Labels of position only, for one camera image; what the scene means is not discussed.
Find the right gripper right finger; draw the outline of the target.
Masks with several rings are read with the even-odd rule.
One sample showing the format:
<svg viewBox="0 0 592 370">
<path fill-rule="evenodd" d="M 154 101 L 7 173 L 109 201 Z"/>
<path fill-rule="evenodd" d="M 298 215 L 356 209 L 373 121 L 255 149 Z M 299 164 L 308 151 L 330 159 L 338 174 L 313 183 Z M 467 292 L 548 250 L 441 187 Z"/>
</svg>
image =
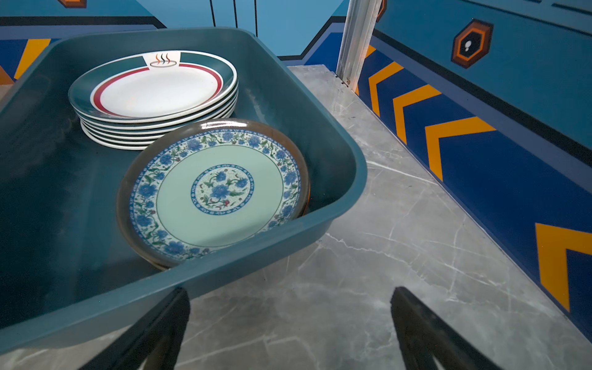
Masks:
<svg viewBox="0 0 592 370">
<path fill-rule="evenodd" d="M 407 369 L 498 369 L 405 287 L 391 298 L 391 315 Z"/>
</svg>

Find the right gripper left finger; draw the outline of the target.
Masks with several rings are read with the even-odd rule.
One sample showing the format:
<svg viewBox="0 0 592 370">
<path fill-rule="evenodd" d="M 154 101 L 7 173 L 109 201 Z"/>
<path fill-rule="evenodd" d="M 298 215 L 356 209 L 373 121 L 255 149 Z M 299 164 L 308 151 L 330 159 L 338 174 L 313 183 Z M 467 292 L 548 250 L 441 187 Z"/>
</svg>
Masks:
<svg viewBox="0 0 592 370">
<path fill-rule="evenodd" d="M 173 369 L 190 313 L 186 290 L 175 288 L 82 368 Z"/>
</svg>

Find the teal floral pattern plate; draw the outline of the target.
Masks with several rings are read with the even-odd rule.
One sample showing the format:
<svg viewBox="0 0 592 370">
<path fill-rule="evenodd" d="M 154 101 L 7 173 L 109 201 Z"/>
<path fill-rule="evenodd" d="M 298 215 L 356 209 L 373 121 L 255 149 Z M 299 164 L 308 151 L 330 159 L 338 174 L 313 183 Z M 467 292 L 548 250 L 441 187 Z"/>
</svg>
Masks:
<svg viewBox="0 0 592 370">
<path fill-rule="evenodd" d="M 121 182 L 116 216 L 128 245 L 166 270 L 300 217 L 310 193 L 305 158 L 281 131 L 211 120 L 140 152 Z"/>
</svg>

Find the green red rimmed plate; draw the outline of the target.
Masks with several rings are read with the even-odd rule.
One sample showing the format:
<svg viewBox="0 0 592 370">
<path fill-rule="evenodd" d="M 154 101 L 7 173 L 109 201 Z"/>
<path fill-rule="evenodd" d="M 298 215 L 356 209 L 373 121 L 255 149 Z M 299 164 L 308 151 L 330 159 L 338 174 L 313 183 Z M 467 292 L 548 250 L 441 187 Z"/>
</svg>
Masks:
<svg viewBox="0 0 592 370">
<path fill-rule="evenodd" d="M 150 123 L 210 108 L 229 96 L 238 82 L 237 69 L 221 56 L 164 50 L 103 63 L 78 77 L 68 98 L 85 117 Z"/>
</svg>

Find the sunburst pattern plate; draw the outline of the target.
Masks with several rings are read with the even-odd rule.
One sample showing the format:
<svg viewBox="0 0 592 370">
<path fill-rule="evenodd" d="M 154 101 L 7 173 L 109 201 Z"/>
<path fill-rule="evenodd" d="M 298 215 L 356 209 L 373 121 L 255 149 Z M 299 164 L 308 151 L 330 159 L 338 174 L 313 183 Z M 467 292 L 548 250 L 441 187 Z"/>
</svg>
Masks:
<svg viewBox="0 0 592 370">
<path fill-rule="evenodd" d="M 115 140 L 106 137 L 101 137 L 98 134 L 95 134 L 93 131 L 89 129 L 89 127 L 84 124 L 80 123 L 80 127 L 84 134 L 92 140 L 94 143 L 99 145 L 109 147 L 112 149 L 117 150 L 139 150 L 142 151 L 146 149 L 149 145 L 153 144 L 155 140 L 140 140 L 140 141 L 123 141 L 123 140 Z"/>
<path fill-rule="evenodd" d="M 217 114 L 216 116 L 205 117 L 198 120 L 192 120 L 190 122 L 181 123 L 176 126 L 168 126 L 165 128 L 160 129 L 142 129 L 136 131 L 129 131 L 129 130 L 116 130 L 116 129 L 100 129 L 98 126 L 91 125 L 89 123 L 82 122 L 80 123 L 86 124 L 91 131 L 95 134 L 98 134 L 101 137 L 106 137 L 115 140 L 123 140 L 123 141 L 144 141 L 144 140 L 156 140 L 162 137 L 169 132 L 174 130 L 180 129 L 183 126 L 186 126 L 191 123 L 201 123 L 209 120 L 217 120 L 222 118 L 228 118 L 234 112 L 234 108 L 236 107 L 237 100 L 235 103 L 230 105 L 226 110 L 222 111 L 221 113 Z"/>
</svg>

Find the white clover pattern plate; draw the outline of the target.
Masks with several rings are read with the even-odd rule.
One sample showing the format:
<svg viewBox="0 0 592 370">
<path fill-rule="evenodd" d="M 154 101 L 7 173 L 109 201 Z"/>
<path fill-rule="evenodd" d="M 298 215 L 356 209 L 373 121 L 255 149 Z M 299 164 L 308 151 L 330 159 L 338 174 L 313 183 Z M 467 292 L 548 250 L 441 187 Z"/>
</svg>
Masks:
<svg viewBox="0 0 592 370">
<path fill-rule="evenodd" d="M 198 123 L 204 122 L 208 120 L 216 120 L 220 118 L 228 118 L 233 112 L 234 108 L 238 101 L 238 94 L 235 94 L 233 98 L 228 102 L 225 103 L 219 109 L 216 109 L 212 113 L 207 113 L 201 117 L 184 117 L 177 121 L 171 121 L 167 125 L 157 126 L 157 124 L 151 125 L 140 125 L 140 126 L 133 126 L 122 127 L 121 125 L 112 125 L 106 126 L 104 124 L 99 125 L 98 123 L 94 123 L 90 120 L 84 120 L 80 117 L 80 123 L 85 126 L 90 132 L 96 135 L 104 135 L 109 138 L 115 139 L 116 137 L 132 137 L 134 140 L 138 139 L 139 137 L 150 137 L 155 135 L 161 135 L 173 130 L 181 128 L 183 125 L 187 125 L 190 123 Z"/>
</svg>

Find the hao shi wei plate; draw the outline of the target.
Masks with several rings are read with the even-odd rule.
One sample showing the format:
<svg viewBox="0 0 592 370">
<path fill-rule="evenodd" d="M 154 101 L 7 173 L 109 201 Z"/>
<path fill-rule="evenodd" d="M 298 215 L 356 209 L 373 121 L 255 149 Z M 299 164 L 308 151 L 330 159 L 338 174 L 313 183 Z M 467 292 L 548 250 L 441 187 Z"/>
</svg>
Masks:
<svg viewBox="0 0 592 370">
<path fill-rule="evenodd" d="M 82 122 L 89 123 L 94 126 L 98 126 L 102 130 L 129 130 L 129 131 L 136 131 L 136 130 L 153 130 L 153 129 L 160 129 L 165 128 L 168 126 L 176 126 L 181 123 L 190 122 L 192 120 L 198 120 L 205 117 L 216 116 L 217 114 L 221 113 L 222 111 L 226 110 L 230 105 L 235 103 L 237 100 L 237 95 L 239 91 L 240 83 L 237 83 L 234 89 L 230 92 L 228 97 L 223 98 L 220 103 L 215 103 L 214 106 L 202 109 L 201 111 L 193 114 L 189 114 L 186 116 L 182 116 L 177 119 L 171 120 L 160 120 L 154 121 L 149 123 L 113 123 L 113 122 L 106 122 L 98 119 L 93 119 L 89 117 L 85 117 L 83 114 L 78 113 L 78 117 Z"/>
</svg>

